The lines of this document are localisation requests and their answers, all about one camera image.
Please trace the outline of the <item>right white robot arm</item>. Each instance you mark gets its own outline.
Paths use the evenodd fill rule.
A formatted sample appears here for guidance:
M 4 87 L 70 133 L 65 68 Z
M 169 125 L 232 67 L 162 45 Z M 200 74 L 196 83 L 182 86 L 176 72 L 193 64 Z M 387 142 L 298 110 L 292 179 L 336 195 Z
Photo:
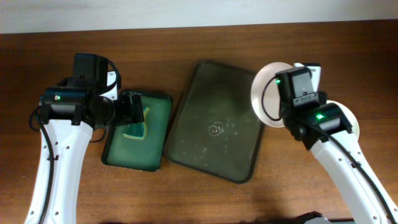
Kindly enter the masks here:
M 397 223 L 397 206 L 371 169 L 343 110 L 316 91 L 307 67 L 275 75 L 280 117 L 324 167 L 356 223 Z

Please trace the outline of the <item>white plate pink rim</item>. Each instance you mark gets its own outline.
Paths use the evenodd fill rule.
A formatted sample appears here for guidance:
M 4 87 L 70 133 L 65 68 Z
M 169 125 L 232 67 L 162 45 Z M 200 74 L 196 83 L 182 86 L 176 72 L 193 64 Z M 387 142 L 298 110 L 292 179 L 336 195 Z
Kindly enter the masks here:
M 276 73 L 289 68 L 292 66 L 284 62 L 270 63 L 258 71 L 252 82 L 252 108 L 260 121 L 273 128 L 284 127 L 282 120 L 273 121 L 268 117 L 279 118 L 280 96 L 274 77 Z

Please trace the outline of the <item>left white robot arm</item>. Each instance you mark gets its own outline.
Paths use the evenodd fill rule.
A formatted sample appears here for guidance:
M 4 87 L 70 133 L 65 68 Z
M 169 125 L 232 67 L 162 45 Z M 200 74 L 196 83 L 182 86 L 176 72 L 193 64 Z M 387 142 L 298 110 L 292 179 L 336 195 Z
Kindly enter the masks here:
M 94 130 L 144 121 L 138 96 L 118 96 L 121 75 L 108 58 L 75 54 L 73 74 L 45 90 L 30 122 L 41 136 L 26 223 L 76 223 L 85 152 Z

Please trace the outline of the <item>dark brown serving tray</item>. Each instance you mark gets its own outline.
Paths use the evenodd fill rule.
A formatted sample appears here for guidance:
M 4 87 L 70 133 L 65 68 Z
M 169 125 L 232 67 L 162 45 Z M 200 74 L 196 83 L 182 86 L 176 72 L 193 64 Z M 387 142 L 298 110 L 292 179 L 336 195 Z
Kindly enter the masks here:
M 199 61 L 171 125 L 165 157 L 236 184 L 248 182 L 264 132 L 251 105 L 254 76 L 245 68 Z

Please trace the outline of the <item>green and yellow sponge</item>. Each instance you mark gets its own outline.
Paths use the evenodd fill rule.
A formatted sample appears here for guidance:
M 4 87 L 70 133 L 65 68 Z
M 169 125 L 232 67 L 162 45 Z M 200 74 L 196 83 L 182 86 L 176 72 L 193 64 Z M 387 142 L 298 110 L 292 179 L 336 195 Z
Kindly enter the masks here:
M 127 130 L 123 133 L 125 138 L 135 139 L 135 140 L 144 140 L 147 136 L 147 124 L 146 117 L 149 113 L 149 107 L 143 107 L 143 115 L 144 121 L 141 123 L 130 124 L 127 127 Z

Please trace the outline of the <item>white plate green stain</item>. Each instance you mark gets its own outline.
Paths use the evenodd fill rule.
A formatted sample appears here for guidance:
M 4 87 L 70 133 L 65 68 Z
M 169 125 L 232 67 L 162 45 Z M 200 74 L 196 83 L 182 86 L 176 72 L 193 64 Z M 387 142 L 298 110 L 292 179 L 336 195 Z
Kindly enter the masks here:
M 341 103 L 339 103 L 337 101 L 327 100 L 326 102 L 327 103 L 334 103 L 334 104 L 339 106 L 339 108 L 342 110 L 342 112 L 344 112 L 344 114 L 347 117 L 348 121 L 351 123 L 355 136 L 357 137 L 357 139 L 359 139 L 360 128 L 359 128 L 358 120 L 355 117 L 354 113 L 349 108 L 347 108 L 345 105 L 343 105 L 343 104 L 341 104 Z

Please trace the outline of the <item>green rectangular tray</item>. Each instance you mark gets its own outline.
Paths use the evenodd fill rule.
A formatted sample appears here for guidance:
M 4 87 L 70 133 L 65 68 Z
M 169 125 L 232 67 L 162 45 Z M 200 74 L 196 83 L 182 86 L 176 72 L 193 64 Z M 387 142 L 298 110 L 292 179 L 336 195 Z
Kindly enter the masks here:
M 125 138 L 123 133 L 129 124 L 111 127 L 101 161 L 107 166 L 155 172 L 160 169 L 173 98 L 153 91 L 124 90 L 120 95 L 127 93 L 140 95 L 142 106 L 149 107 L 146 117 L 147 136 L 144 140 Z

